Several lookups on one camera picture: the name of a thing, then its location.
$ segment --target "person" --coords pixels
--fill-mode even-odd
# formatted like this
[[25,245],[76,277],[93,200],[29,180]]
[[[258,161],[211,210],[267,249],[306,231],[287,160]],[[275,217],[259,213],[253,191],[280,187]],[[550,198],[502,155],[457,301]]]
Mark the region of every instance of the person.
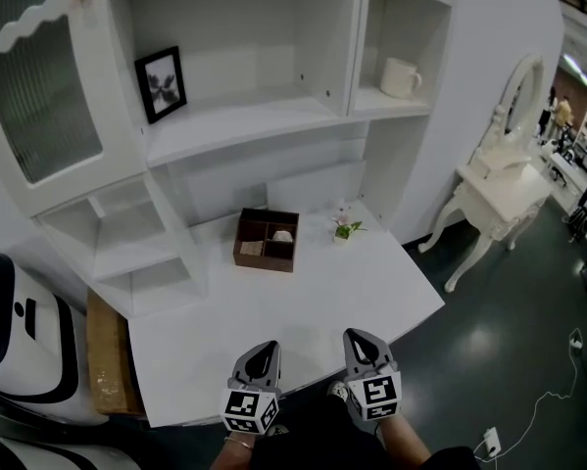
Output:
[[550,137],[548,139],[559,139],[563,129],[573,120],[569,98],[563,96],[563,100],[555,108],[555,121],[552,124]]
[[259,441],[255,435],[233,432],[211,470],[479,468],[468,447],[430,454],[400,413],[379,420],[383,447],[376,436],[356,427],[348,412],[348,396],[345,384],[337,381],[325,398],[309,406],[311,417],[305,416],[303,428],[289,431],[274,425]]
[[544,111],[539,117],[539,136],[544,136],[546,134],[546,127],[548,126],[553,111],[557,107],[557,102],[557,90],[554,86],[550,87],[550,95],[548,96],[546,108],[544,108]]

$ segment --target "sneaker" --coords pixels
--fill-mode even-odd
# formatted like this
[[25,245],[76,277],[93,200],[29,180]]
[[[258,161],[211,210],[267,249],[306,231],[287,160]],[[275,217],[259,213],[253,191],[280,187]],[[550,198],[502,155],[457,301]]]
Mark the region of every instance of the sneaker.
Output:
[[288,434],[289,429],[284,425],[271,425],[267,430],[267,437],[273,437],[274,435]]
[[345,386],[345,383],[342,381],[335,381],[330,384],[328,387],[328,395],[330,396],[337,396],[343,399],[344,402],[348,401],[348,397],[350,393],[348,392],[348,388]]

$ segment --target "mug handle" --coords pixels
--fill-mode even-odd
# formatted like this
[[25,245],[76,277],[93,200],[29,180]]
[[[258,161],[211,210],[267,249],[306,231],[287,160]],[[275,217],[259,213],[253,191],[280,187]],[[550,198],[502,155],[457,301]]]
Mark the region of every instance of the mug handle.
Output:
[[411,75],[415,79],[415,85],[413,86],[413,90],[416,91],[421,87],[421,75],[419,73],[411,73]]

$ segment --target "black and white marker cube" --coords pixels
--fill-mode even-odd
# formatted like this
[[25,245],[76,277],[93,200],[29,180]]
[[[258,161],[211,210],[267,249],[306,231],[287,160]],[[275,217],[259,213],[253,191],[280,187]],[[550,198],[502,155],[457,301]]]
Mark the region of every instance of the black and white marker cube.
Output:
[[402,400],[400,372],[348,382],[352,402],[364,421],[393,416]]
[[221,398],[220,415],[232,432],[264,434],[278,412],[275,394],[225,389]]

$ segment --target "human arm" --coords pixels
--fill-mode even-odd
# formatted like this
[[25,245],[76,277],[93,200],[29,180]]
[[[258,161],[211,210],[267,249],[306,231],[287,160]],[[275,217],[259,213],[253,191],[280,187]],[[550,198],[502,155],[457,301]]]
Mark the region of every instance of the human arm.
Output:
[[386,451],[397,467],[419,468],[430,457],[430,451],[402,414],[380,420],[380,431]]
[[211,470],[247,470],[250,467],[252,451],[239,442],[245,443],[253,449],[256,436],[232,432],[230,438],[233,440],[225,441],[219,456],[211,466]]

